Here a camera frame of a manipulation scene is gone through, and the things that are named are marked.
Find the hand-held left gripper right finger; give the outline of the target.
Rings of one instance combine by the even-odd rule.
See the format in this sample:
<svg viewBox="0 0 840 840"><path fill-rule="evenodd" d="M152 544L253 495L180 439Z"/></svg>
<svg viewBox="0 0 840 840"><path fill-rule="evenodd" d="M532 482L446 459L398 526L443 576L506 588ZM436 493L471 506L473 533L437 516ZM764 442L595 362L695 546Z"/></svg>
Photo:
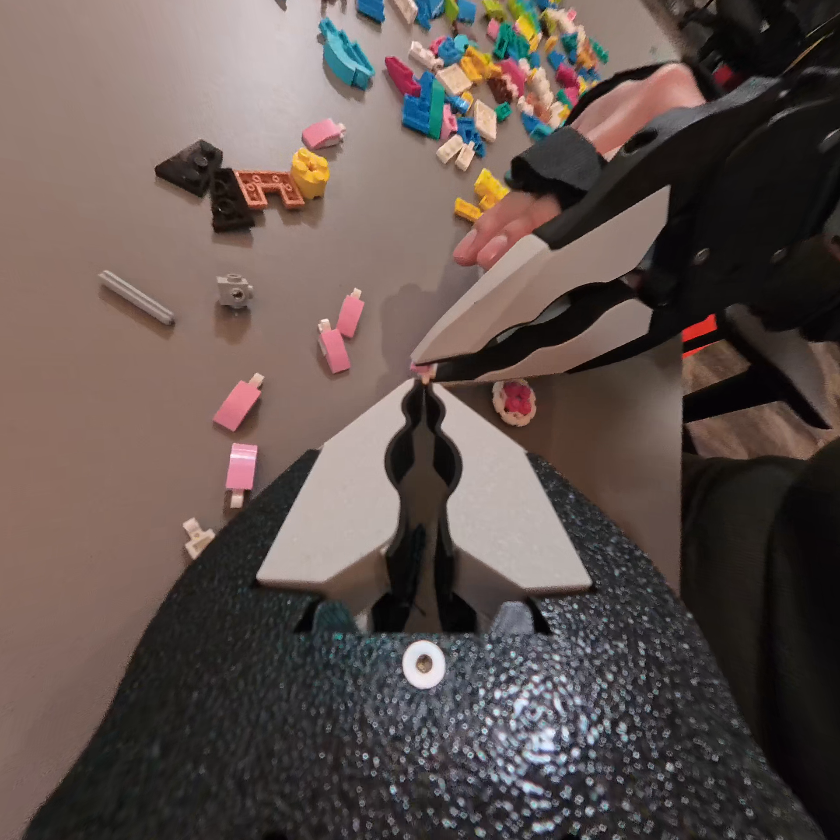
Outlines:
<svg viewBox="0 0 840 840"><path fill-rule="evenodd" d="M437 614L446 632L488 627L506 602L589 592L593 581L527 451L456 396L426 389L437 455L453 474L438 521Z"/></svg>

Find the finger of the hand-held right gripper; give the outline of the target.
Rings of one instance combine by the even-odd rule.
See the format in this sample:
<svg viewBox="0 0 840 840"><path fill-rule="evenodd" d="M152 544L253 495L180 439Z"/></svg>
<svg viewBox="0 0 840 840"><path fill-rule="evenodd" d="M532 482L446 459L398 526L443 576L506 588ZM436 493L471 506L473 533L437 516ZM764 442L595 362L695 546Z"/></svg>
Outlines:
<svg viewBox="0 0 840 840"><path fill-rule="evenodd" d="M447 373L463 364L471 374L515 364L580 335L623 301L642 302L623 278L665 227L669 194L666 185L560 248L536 234L519 240L435 323L412 362Z"/></svg>
<svg viewBox="0 0 840 840"><path fill-rule="evenodd" d="M645 336L651 317L652 311L642 302L623 301L580 335L564 343L537 349L515 364L503 366L493 363L488 370L472 374L463 364L454 373L447 373L440 364L434 379L440 383L500 382L570 372Z"/></svg>

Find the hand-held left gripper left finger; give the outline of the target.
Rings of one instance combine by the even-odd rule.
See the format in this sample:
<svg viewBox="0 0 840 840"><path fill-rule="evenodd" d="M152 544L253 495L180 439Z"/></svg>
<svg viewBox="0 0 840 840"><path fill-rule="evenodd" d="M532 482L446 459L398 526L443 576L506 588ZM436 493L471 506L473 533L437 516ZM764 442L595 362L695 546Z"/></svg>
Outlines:
<svg viewBox="0 0 840 840"><path fill-rule="evenodd" d="M413 466L424 386L410 379L329 438L257 572L257 582L311 593L352 616L383 597L398 615L419 584L424 535L399 484Z"/></svg>

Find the pink brick with white clip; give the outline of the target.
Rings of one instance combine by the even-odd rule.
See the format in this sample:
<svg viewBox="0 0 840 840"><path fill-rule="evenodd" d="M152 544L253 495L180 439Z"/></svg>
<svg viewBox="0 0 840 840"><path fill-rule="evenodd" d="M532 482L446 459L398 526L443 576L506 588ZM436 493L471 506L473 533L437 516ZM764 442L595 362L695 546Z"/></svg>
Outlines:
<svg viewBox="0 0 840 840"><path fill-rule="evenodd" d="M248 381L239 381L213 415L213 423L236 432L261 397L265 377L254 373Z"/></svg>
<svg viewBox="0 0 840 840"><path fill-rule="evenodd" d="M344 373L350 369L350 357L342 333L333 328L326 318L318 322L318 346L331 374Z"/></svg>
<svg viewBox="0 0 840 840"><path fill-rule="evenodd" d="M254 487L259 447L233 443L230 449L225 489L229 509L238 510Z"/></svg>
<svg viewBox="0 0 840 840"><path fill-rule="evenodd" d="M319 152L341 144L346 131L346 127L341 122L324 119L307 126L301 132L301 140L308 150Z"/></svg>
<svg viewBox="0 0 840 840"><path fill-rule="evenodd" d="M345 296L337 321L337 330L345 339L351 340L354 337L363 310L361 289L354 287L351 293Z"/></svg>

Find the pile of colourful toy bricks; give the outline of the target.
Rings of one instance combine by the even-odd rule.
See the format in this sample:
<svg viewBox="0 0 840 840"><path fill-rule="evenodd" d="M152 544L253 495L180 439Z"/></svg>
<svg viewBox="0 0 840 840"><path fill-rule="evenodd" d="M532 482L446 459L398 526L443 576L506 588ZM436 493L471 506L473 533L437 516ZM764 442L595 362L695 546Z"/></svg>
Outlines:
<svg viewBox="0 0 840 840"><path fill-rule="evenodd" d="M562 2L391 2L407 27L449 33L408 61L384 59L402 95L402 126L439 142L441 164L466 172L516 113L531 142L559 131L579 100L602 80L608 51Z"/></svg>

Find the person's right forearm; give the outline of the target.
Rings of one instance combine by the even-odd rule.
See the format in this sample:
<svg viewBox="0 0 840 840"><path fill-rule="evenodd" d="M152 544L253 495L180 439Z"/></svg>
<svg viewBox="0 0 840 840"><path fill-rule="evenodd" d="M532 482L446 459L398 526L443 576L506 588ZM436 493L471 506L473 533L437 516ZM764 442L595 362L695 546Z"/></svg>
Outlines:
<svg viewBox="0 0 840 840"><path fill-rule="evenodd" d="M823 234L799 244L747 307L769 331L838 343L839 237Z"/></svg>

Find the round white plate magenta studs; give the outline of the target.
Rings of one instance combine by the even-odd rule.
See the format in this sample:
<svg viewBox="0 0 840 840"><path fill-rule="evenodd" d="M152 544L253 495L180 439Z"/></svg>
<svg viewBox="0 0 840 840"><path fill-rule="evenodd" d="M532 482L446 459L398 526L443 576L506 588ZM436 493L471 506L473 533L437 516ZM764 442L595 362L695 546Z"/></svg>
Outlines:
<svg viewBox="0 0 840 840"><path fill-rule="evenodd" d="M525 379L494 383L491 402L502 422L509 426L525 427L536 415L536 395Z"/></svg>

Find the black chair base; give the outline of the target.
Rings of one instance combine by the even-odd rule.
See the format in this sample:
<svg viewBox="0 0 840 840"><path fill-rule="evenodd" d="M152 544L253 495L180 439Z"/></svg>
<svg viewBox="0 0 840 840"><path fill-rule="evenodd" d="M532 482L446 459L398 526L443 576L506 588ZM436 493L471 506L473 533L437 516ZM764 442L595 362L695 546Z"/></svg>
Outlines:
<svg viewBox="0 0 840 840"><path fill-rule="evenodd" d="M823 373L805 343L769 352L744 343L729 343L748 367L685 396L684 424L782 403L809 427L822 430L833 427Z"/></svg>

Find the yellow round brick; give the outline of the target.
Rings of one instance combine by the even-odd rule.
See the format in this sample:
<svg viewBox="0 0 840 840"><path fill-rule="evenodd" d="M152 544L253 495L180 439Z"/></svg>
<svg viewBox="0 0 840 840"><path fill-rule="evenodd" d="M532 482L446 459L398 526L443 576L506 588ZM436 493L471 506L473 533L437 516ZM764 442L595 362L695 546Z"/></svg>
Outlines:
<svg viewBox="0 0 840 840"><path fill-rule="evenodd" d="M324 197L330 178L329 162L307 148L300 148L292 157L290 176L306 201Z"/></svg>

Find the person's torso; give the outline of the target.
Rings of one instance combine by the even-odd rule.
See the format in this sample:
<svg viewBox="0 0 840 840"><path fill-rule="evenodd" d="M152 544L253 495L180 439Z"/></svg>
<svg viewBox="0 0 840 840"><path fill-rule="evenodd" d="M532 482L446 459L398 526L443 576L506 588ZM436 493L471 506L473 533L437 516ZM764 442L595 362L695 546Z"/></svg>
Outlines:
<svg viewBox="0 0 840 840"><path fill-rule="evenodd" d="M681 598L753 738L838 838L839 441L682 471Z"/></svg>

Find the teal arch brick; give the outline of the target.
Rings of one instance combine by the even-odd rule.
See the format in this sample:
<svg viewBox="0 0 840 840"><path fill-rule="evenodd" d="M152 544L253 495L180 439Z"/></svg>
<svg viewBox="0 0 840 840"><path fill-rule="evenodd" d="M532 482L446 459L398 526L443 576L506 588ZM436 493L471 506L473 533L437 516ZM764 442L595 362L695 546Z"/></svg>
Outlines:
<svg viewBox="0 0 840 840"><path fill-rule="evenodd" d="M361 46L338 29L329 17L321 19L318 27L328 67L345 85L366 91L371 86L375 69Z"/></svg>

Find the grey bar piece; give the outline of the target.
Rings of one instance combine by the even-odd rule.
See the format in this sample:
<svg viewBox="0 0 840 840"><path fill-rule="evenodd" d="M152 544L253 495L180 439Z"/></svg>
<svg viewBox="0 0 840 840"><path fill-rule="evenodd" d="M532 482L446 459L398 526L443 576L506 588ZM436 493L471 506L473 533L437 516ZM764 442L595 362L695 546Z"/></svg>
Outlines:
<svg viewBox="0 0 840 840"><path fill-rule="evenodd" d="M98 273L100 284L166 327L175 325L172 310L110 270Z"/></svg>

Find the black studded plate brick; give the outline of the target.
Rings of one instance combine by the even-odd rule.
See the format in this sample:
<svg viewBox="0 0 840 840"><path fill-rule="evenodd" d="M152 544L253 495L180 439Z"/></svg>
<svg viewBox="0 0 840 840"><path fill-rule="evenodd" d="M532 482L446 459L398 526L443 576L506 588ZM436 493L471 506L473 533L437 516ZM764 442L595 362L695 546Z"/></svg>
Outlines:
<svg viewBox="0 0 840 840"><path fill-rule="evenodd" d="M254 215L232 169L216 169L209 183L209 195L216 234L240 232L255 226Z"/></svg>

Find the dark brown wedge brick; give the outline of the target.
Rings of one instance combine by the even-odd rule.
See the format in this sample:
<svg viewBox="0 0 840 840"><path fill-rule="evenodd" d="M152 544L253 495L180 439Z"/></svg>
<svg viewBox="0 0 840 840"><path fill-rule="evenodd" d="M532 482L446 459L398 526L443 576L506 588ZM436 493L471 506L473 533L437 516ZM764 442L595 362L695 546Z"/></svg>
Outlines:
<svg viewBox="0 0 840 840"><path fill-rule="evenodd" d="M224 153L221 149L205 140L197 140L157 164L154 174L171 185L202 198L207 193L223 158Z"/></svg>

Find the orange bracket brick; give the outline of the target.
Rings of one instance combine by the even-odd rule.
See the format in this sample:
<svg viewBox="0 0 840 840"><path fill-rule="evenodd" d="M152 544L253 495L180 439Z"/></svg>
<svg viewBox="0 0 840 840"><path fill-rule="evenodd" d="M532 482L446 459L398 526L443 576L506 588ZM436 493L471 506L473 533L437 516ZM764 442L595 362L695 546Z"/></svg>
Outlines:
<svg viewBox="0 0 840 840"><path fill-rule="evenodd" d="M245 204L252 212L268 207L269 196L277 195L286 209L302 209L306 200L298 184L286 171L233 170Z"/></svg>

